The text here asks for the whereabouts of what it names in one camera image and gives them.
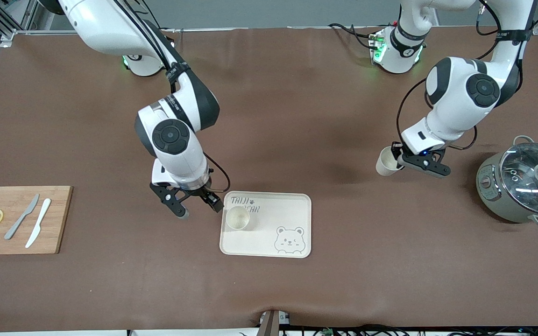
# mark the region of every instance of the knife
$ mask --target knife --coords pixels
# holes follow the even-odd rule
[[[24,210],[22,215],[20,215],[20,218],[18,218],[18,220],[15,222],[15,224],[11,228],[9,228],[9,230],[6,232],[6,235],[4,236],[4,239],[10,240],[14,236],[15,231],[18,229],[18,227],[20,226],[20,224],[24,220],[24,217],[26,217],[28,214],[30,214],[32,212],[32,210],[35,209],[36,202],[38,200],[39,200],[39,194],[36,194],[35,197],[32,198],[32,202],[30,202],[30,204],[28,204],[28,208],[26,208],[26,210]]]
[[[39,218],[36,220],[35,228],[32,229],[30,238],[28,238],[28,242],[26,242],[26,248],[30,247],[30,245],[32,245],[32,243],[35,242],[35,239],[39,236],[39,233],[41,232],[41,221],[43,220],[43,217],[45,217],[45,212],[47,212],[47,209],[49,209],[49,204],[51,204],[51,198],[45,198],[43,205],[41,206]]]

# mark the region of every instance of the brown tabletop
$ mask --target brown tabletop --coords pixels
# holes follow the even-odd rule
[[[538,36],[521,91],[472,149],[448,151],[451,176],[378,176],[406,91],[439,59],[491,45],[474,28],[434,28],[427,42],[392,75],[329,29],[182,36],[221,106],[199,140],[233,190],[312,199],[310,256],[280,259],[222,254],[220,215],[190,199],[180,221],[152,194],[133,122],[169,93],[162,74],[136,77],[77,36],[16,36],[0,50],[0,185],[74,191],[59,254],[0,256],[0,331],[249,327],[270,308],[299,325],[538,325],[538,227],[498,219],[474,187],[514,136],[538,141]],[[421,90],[402,127],[429,112]]]

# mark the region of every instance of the cooking pot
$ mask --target cooking pot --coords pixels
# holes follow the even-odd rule
[[[528,136],[481,164],[476,189],[487,208],[515,223],[538,224],[538,143]]]

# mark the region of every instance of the wooden cutting board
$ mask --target wooden cutting board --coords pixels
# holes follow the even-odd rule
[[[25,217],[13,238],[5,240],[6,232],[26,210],[36,194],[39,194],[39,200],[32,213]],[[0,222],[0,254],[58,253],[71,195],[72,187],[66,185],[0,187],[0,210],[4,213],[4,218]],[[45,198],[51,198],[51,205],[41,222],[41,233],[29,248],[25,248]]]

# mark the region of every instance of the white cup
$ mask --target white cup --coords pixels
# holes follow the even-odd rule
[[[242,230],[250,221],[250,213],[243,206],[234,206],[226,214],[226,224],[233,230]]]
[[[382,152],[379,154],[379,159],[377,159],[377,164],[375,168],[379,175],[390,176],[402,169],[402,167],[397,167],[396,158],[393,157],[391,153],[391,147],[383,148]]]

